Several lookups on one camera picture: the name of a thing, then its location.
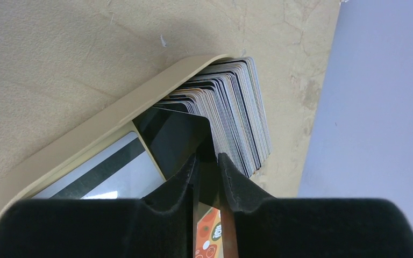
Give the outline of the credit card stack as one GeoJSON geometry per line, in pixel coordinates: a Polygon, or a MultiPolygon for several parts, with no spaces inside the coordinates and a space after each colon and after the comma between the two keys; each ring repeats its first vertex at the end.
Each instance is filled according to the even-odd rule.
{"type": "Polygon", "coordinates": [[[215,153],[225,153],[251,177],[272,146],[257,68],[252,57],[212,63],[155,105],[206,117],[215,153]]]}

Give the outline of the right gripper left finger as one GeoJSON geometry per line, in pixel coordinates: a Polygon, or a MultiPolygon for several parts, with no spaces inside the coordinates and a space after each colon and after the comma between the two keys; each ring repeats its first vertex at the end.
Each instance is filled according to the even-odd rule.
{"type": "Polygon", "coordinates": [[[27,199],[0,219],[0,257],[193,257],[197,156],[141,199],[27,199]]]}

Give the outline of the glossy black credit card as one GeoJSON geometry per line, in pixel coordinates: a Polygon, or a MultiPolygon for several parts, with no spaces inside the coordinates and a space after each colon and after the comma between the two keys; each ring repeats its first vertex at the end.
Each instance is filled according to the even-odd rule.
{"type": "Polygon", "coordinates": [[[133,123],[166,180],[195,155],[199,164],[199,201],[219,207],[216,175],[219,167],[207,118],[151,107],[133,123]]]}

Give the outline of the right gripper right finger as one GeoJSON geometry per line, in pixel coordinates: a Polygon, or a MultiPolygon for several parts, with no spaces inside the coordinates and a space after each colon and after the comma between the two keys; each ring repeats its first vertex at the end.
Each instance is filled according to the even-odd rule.
{"type": "Polygon", "coordinates": [[[225,257],[413,257],[413,230],[386,199],[276,198],[218,156],[225,257]]]}

